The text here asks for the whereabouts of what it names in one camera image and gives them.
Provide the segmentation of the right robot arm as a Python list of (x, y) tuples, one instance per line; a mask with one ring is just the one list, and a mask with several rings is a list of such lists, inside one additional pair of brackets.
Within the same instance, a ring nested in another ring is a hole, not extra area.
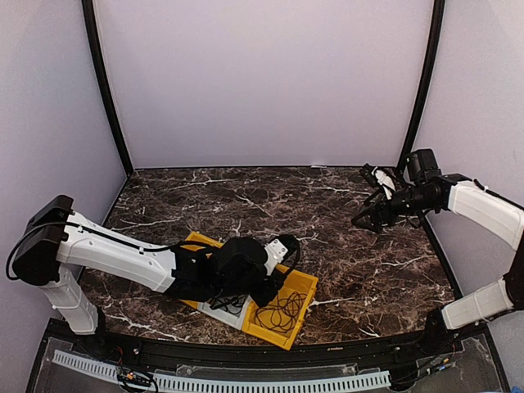
[(405, 161), (408, 181), (380, 167), (360, 169), (376, 190), (351, 220), (355, 227), (380, 233), (401, 215), (423, 217), (446, 210), (487, 229), (515, 252), (503, 277), (428, 313), (417, 345), (425, 355), (435, 355), (465, 328), (523, 308), (523, 208), (476, 179), (442, 174), (431, 149), (410, 152)]

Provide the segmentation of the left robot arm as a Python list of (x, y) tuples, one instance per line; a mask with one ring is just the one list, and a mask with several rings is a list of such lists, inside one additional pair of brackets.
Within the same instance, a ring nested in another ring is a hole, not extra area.
[(59, 195), (27, 223), (6, 262), (6, 276), (39, 287), (73, 333), (98, 357), (115, 351), (104, 330), (105, 316), (84, 295), (70, 266), (78, 265), (136, 282), (170, 298), (195, 301), (197, 308), (240, 327), (250, 302), (265, 307), (277, 297), (289, 273), (278, 264), (300, 254), (292, 235), (262, 245), (233, 237), (217, 246), (182, 240), (159, 246), (103, 228), (74, 211)]

